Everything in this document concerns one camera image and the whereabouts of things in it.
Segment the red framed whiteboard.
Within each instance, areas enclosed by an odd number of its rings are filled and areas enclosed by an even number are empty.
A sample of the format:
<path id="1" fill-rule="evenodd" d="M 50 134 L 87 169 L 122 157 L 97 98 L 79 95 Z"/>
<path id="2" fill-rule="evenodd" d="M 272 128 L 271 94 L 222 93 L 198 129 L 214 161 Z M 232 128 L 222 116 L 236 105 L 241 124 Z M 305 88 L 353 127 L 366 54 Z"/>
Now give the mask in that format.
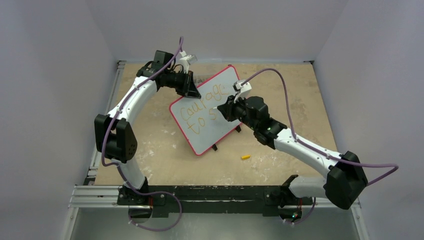
<path id="1" fill-rule="evenodd" d="M 239 79 L 236 68 L 227 66 L 197 87 L 200 99 L 180 97 L 169 105 L 173 119 L 195 155 L 203 155 L 242 124 L 239 120 L 228 122 L 218 110 L 212 109 L 236 94 L 233 84 Z"/>

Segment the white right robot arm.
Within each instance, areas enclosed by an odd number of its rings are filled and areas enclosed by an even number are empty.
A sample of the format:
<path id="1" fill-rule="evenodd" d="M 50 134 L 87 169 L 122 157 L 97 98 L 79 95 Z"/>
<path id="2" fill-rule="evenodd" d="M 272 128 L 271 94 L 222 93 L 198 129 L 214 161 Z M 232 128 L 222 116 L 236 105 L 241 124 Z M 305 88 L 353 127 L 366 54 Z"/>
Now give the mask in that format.
<path id="1" fill-rule="evenodd" d="M 262 145 L 289 154 L 321 174 L 312 178 L 297 176 L 283 187 L 280 196 L 288 204 L 302 197 L 317 197 L 348 210 L 369 183 L 355 153 L 328 150 L 295 134 L 270 116 L 262 97 L 235 99 L 231 95 L 217 110 L 228 122 L 240 121 L 249 127 Z"/>

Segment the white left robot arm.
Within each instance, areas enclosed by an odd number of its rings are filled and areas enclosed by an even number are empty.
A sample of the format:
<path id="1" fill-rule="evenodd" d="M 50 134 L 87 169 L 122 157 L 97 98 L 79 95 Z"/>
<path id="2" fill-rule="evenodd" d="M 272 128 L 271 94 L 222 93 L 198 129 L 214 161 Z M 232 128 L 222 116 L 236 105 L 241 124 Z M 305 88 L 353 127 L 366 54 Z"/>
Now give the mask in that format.
<path id="1" fill-rule="evenodd" d="M 120 102 L 107 114 L 94 119 L 96 149 L 104 167 L 115 166 L 123 179 L 122 190 L 138 205 L 146 203 L 152 192 L 134 156 L 138 142 L 132 124 L 146 103 L 160 88 L 174 89 L 183 98 L 200 99 L 190 65 L 193 54 L 157 50 L 153 60 L 136 73 L 134 82 Z"/>

